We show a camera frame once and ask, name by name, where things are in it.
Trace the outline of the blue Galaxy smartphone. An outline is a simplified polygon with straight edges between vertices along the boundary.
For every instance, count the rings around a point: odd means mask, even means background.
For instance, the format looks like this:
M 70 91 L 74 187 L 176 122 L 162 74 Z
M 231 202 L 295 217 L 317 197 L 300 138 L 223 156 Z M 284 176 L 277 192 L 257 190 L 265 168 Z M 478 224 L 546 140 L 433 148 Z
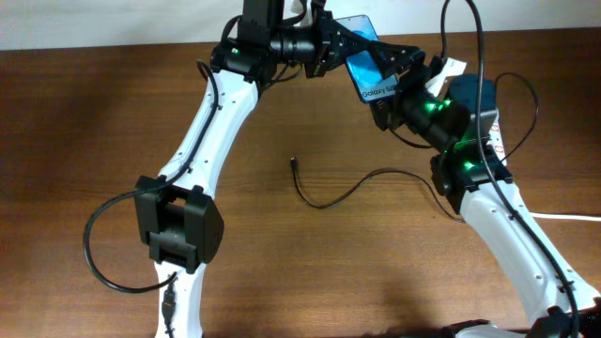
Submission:
M 345 17 L 336 21 L 363 38 L 379 41 L 377 32 L 366 15 Z M 398 84 L 396 77 L 393 75 L 384 79 L 367 51 L 348 57 L 346 65 L 361 102 L 370 103 L 394 95 L 394 88 Z

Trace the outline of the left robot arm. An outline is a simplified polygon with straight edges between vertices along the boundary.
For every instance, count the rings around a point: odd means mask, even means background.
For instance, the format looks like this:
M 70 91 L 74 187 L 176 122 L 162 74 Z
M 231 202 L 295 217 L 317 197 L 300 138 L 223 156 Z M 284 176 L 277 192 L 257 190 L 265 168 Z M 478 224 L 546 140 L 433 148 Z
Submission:
M 203 334 L 203 278 L 224 231 L 218 180 L 243 123 L 278 82 L 278 66 L 300 65 L 307 77 L 322 77 L 365 54 L 392 85 L 416 52 L 379 41 L 366 19 L 335 19 L 320 1 L 300 5 L 300 14 L 285 18 L 281 1 L 244 2 L 209 61 L 197 63 L 208 86 L 182 143 L 157 177 L 136 183 L 140 238 L 160 280 L 159 337 Z

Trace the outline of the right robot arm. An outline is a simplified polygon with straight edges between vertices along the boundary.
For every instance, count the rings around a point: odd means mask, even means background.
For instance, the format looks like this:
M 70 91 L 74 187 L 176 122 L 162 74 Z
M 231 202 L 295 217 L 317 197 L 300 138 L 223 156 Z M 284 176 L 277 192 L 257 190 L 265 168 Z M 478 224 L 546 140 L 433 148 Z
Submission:
M 502 158 L 489 143 L 498 116 L 484 74 L 461 75 L 442 100 L 426 88 L 444 62 L 424 64 L 415 46 L 372 41 L 367 51 L 384 77 L 397 76 L 379 113 L 408 126 L 438 152 L 430 165 L 437 191 L 485 242 L 511 281 L 530 337 L 597 337 L 600 293 L 562 257 L 536 222 Z

